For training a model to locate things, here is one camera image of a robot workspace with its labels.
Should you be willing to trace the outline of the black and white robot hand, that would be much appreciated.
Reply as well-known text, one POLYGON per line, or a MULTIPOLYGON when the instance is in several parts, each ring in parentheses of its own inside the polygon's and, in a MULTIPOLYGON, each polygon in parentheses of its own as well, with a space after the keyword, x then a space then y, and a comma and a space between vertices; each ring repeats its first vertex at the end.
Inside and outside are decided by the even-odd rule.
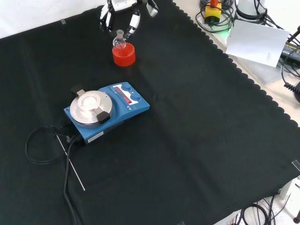
POLYGON ((102 31, 107 30, 113 34, 113 16, 116 13, 132 9, 133 14, 124 38, 129 39, 139 26, 141 14, 136 8, 140 4, 145 4, 148 14, 155 17, 158 12, 158 6, 154 0, 107 0, 100 11, 99 27, 102 31))

